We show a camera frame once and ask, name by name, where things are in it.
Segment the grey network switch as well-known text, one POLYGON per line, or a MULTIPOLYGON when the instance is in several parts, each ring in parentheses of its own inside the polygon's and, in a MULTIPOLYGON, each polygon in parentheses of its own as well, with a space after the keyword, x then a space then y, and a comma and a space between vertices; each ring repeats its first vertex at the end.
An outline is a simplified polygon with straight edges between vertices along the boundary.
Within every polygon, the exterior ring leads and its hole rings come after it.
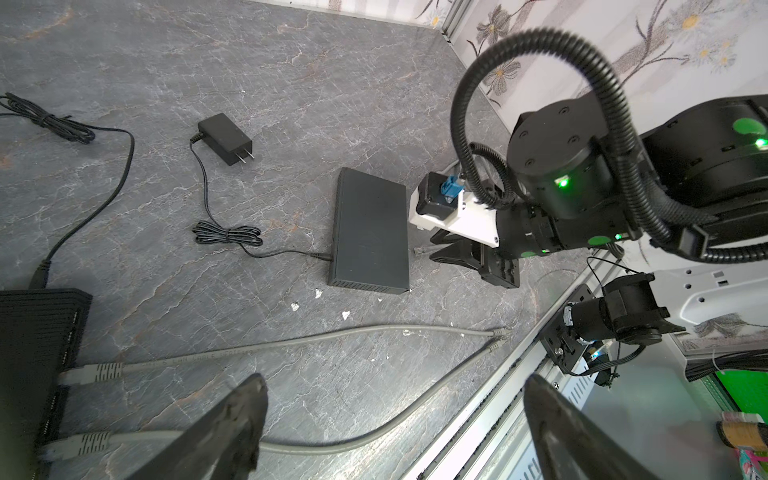
POLYGON ((340 170, 328 284, 396 295, 410 290, 404 185, 340 170))

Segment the black ribbed network switch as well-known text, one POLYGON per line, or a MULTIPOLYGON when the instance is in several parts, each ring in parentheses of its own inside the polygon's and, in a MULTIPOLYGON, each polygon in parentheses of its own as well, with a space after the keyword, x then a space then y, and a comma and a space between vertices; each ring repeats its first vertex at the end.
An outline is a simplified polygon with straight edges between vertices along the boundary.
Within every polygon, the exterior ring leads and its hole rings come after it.
POLYGON ((45 479, 39 451, 58 437, 92 296, 75 288, 1 293, 1 477, 45 479))

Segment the black power adapter with cable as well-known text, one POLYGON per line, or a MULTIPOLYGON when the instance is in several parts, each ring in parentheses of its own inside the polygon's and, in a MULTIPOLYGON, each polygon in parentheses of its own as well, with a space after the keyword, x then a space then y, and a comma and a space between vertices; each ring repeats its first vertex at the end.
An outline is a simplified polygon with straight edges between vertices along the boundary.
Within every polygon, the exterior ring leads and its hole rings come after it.
POLYGON ((125 188, 136 137, 1 96, 1 266, 26 289, 50 284, 57 256, 108 213, 125 188))

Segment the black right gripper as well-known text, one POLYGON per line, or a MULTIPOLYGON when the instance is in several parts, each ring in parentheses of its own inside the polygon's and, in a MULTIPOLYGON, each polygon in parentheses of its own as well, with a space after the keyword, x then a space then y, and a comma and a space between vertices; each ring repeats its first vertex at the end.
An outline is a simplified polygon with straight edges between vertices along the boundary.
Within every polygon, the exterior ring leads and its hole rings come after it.
POLYGON ((496 211, 497 247, 438 230, 430 242, 439 246, 429 258, 442 264, 478 270, 481 278, 494 286, 518 288, 520 260, 546 256, 564 250, 554 220, 541 208, 515 204, 496 211))

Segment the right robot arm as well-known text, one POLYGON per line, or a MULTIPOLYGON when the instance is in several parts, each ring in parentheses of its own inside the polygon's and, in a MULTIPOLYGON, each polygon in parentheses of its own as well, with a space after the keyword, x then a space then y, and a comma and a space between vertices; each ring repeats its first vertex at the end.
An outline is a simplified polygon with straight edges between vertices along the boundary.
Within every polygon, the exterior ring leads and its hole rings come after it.
POLYGON ((458 176, 428 173, 409 220, 431 233, 435 262, 519 285, 522 259, 646 239, 663 260, 627 271, 600 296, 568 301, 539 332, 549 359, 573 374, 613 340, 635 354, 718 318, 767 323, 767 99, 709 100, 639 134, 622 83, 601 51, 573 33, 536 28, 498 41, 453 98, 458 176), (550 55, 589 84, 578 98, 523 113, 507 152, 472 142, 466 113, 495 69, 550 55))

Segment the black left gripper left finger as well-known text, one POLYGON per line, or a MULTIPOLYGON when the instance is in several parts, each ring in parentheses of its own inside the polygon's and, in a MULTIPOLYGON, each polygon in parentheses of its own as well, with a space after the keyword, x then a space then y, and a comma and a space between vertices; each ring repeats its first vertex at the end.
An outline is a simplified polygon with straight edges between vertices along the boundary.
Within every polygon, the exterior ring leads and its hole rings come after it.
POLYGON ((267 410, 266 381, 254 373, 131 477, 246 479, 257 469, 267 410))

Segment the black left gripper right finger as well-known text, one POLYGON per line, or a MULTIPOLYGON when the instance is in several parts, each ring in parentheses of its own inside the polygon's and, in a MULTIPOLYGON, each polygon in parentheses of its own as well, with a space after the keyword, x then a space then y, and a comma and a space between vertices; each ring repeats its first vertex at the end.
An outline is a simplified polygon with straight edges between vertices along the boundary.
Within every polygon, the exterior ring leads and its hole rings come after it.
POLYGON ((538 374, 524 384, 523 405, 545 479, 654 479, 538 374))

